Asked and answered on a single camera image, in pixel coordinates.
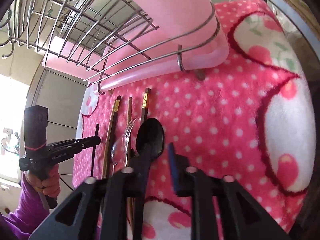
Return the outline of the purple sleeve forearm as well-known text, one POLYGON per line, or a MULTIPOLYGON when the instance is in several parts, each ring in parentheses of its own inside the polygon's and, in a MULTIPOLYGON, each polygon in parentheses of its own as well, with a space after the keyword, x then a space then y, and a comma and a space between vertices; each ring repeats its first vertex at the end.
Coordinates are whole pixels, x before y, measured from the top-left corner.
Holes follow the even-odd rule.
POLYGON ((8 214, 1 215, 2 239, 29 239, 34 230, 49 215, 49 211, 43 207, 39 193, 29 184, 24 174, 21 182, 18 208, 8 214))

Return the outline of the person's left hand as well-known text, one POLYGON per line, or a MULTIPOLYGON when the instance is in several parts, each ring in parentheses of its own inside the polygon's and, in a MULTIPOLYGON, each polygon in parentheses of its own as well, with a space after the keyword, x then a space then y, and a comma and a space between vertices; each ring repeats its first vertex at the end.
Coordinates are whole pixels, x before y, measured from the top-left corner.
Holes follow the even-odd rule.
POLYGON ((45 180, 40 180, 30 171, 25 171, 24 176, 27 182, 34 188, 37 192, 42 192, 45 196, 56 198, 61 189, 59 184, 59 165, 54 165, 48 172, 48 178, 45 180))

